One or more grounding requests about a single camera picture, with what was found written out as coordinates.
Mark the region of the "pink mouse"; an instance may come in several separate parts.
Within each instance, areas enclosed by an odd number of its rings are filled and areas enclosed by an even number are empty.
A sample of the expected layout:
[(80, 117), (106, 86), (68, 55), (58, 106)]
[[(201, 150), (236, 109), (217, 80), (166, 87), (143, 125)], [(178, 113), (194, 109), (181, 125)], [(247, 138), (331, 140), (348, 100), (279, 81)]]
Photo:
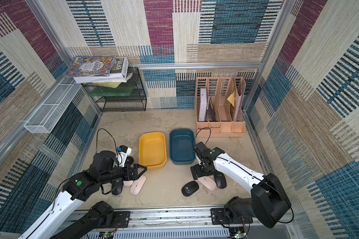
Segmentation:
[(130, 187), (130, 186), (132, 186), (132, 185), (133, 185), (133, 183), (134, 183), (134, 181), (133, 181), (133, 180), (130, 180), (130, 181), (123, 181), (123, 185), (124, 185), (125, 187)]
[(209, 176), (199, 177), (197, 180), (210, 191), (214, 191), (217, 188), (215, 181)]
[(139, 179), (135, 180), (132, 185), (130, 186), (130, 193), (133, 195), (138, 195), (144, 186), (147, 177), (142, 175)]

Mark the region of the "yellow plastic storage box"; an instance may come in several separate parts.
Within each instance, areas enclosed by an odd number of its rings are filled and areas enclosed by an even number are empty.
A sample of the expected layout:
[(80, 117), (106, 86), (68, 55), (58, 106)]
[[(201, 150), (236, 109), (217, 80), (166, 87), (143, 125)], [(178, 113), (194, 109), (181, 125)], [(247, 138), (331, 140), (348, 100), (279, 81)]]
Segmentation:
[(162, 132), (149, 132), (139, 140), (139, 164), (148, 170), (161, 169), (167, 161), (166, 141)]

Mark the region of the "teal plastic storage box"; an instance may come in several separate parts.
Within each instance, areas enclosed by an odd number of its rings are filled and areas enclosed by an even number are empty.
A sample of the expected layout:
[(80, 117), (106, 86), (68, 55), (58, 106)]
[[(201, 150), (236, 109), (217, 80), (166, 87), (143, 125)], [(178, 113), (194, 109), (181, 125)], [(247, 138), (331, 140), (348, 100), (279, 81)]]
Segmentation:
[(194, 133), (189, 128), (170, 132), (170, 159), (175, 165), (189, 165), (195, 160)]

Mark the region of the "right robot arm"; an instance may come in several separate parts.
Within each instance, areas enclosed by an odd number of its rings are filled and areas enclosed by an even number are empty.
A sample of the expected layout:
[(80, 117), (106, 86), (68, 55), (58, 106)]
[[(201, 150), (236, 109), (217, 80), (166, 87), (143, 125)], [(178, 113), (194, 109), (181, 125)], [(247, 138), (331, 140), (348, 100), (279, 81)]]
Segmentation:
[(194, 179), (224, 174), (250, 193), (249, 199), (234, 196), (224, 205), (223, 212), (215, 216), (222, 225), (239, 219), (249, 224), (250, 218), (256, 218), (264, 226), (273, 228), (292, 210), (290, 199), (276, 175), (251, 170), (222, 149), (210, 149), (203, 142), (196, 144), (193, 151), (198, 161), (191, 167)]

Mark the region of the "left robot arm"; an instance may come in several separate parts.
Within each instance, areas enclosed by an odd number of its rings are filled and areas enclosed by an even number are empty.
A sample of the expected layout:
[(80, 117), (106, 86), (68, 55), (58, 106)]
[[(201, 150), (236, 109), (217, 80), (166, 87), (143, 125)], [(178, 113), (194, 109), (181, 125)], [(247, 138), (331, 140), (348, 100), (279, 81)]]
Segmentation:
[(104, 201), (96, 203), (81, 219), (58, 232), (65, 220), (105, 184), (135, 181), (147, 167), (133, 164), (122, 166), (119, 154), (104, 150), (96, 153), (90, 167), (65, 181), (62, 190), (45, 212), (20, 236), (22, 239), (80, 239), (96, 228), (117, 226), (114, 209)]

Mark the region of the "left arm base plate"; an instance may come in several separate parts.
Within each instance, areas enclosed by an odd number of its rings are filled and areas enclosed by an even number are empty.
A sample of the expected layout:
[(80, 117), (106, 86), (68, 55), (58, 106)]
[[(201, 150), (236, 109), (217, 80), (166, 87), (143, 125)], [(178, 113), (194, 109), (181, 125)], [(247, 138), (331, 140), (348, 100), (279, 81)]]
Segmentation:
[(110, 221), (111, 224), (109, 225), (109, 228), (128, 228), (129, 221), (130, 221), (130, 211), (114, 211), (112, 220)]

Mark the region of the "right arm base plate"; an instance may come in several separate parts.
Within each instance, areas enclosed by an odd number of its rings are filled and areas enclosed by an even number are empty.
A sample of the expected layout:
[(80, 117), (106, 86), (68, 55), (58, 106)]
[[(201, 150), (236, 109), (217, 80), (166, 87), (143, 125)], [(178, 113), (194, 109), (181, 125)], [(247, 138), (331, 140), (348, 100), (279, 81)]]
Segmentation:
[(213, 225), (228, 226), (231, 224), (248, 225), (253, 223), (252, 217), (234, 217), (229, 216), (223, 208), (210, 209), (211, 221)]

